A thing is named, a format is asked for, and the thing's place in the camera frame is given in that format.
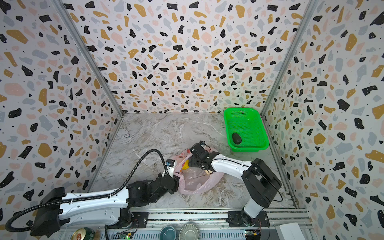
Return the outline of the green plastic basket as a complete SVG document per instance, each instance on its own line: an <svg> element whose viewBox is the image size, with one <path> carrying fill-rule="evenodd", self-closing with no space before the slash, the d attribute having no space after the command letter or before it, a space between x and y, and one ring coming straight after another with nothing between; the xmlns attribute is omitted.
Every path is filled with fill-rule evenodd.
<svg viewBox="0 0 384 240"><path fill-rule="evenodd" d="M256 153L269 147L269 139L258 111L251 108L229 108L223 113L228 144L236 153ZM232 134L242 138L240 145L235 145Z"/></svg>

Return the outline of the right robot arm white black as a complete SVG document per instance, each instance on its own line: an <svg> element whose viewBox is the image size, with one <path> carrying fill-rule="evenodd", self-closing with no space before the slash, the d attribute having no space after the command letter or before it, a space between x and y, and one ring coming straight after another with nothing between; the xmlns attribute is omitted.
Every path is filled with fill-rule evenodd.
<svg viewBox="0 0 384 240"><path fill-rule="evenodd" d="M279 178L266 163L256 158L253 161L241 161L226 157L215 151L206 150L201 143L190 148L193 166L209 173L223 173L242 180L250 199L241 211L228 213L230 227L252 227L263 216L262 211L270 207L282 186Z"/></svg>

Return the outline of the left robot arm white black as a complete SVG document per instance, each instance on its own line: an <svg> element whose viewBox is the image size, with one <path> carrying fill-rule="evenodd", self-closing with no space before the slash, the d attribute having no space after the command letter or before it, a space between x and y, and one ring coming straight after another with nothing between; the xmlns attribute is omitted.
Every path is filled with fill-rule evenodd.
<svg viewBox="0 0 384 240"><path fill-rule="evenodd" d="M175 193L179 180L159 174L154 181L128 184L116 195L108 191L65 193L64 188L55 188L40 202L43 207L37 211L30 235L50 237L61 227L73 226L127 227L134 221L131 208L154 204L166 193Z"/></svg>

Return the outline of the pink plastic bag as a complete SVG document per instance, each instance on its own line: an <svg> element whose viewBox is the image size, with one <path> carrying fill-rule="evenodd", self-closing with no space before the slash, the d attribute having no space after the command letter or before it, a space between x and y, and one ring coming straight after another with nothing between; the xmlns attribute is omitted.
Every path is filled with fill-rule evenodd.
<svg viewBox="0 0 384 240"><path fill-rule="evenodd" d="M176 161L174 174L180 178L178 192L182 195L197 195L205 193L215 187L223 178L224 173L209 174L201 168L189 167L183 170L183 163L192 156L189 150L171 157Z"/></svg>

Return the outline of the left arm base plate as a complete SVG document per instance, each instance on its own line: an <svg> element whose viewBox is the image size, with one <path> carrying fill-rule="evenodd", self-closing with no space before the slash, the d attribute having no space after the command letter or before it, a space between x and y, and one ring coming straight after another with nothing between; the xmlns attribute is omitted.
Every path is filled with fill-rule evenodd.
<svg viewBox="0 0 384 240"><path fill-rule="evenodd" d="M120 217L120 228L145 229L149 218L149 212L127 212Z"/></svg>

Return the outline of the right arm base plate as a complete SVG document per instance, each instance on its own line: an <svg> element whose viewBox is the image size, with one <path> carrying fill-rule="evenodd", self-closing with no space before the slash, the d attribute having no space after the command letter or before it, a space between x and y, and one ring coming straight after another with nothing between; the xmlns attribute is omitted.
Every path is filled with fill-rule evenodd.
<svg viewBox="0 0 384 240"><path fill-rule="evenodd" d="M244 211L229 211L227 222L231 228L270 226L266 211L261 211L255 218L251 218Z"/></svg>

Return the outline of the yellow fruit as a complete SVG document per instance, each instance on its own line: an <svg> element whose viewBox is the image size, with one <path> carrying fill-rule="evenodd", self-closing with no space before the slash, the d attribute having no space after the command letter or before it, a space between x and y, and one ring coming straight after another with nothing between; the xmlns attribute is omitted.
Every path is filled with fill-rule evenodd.
<svg viewBox="0 0 384 240"><path fill-rule="evenodd" d="M183 169L183 170L187 170L188 168L189 168L189 160L186 160L186 161L183 163L182 169Z"/></svg>

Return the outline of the dark brown avocado fruit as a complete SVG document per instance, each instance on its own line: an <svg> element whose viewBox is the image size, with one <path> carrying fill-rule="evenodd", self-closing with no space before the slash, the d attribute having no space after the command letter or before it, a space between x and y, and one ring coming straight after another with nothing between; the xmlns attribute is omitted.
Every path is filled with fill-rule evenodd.
<svg viewBox="0 0 384 240"><path fill-rule="evenodd" d="M238 133L232 134L232 140L233 140L235 145L240 145L242 143L242 138Z"/></svg>

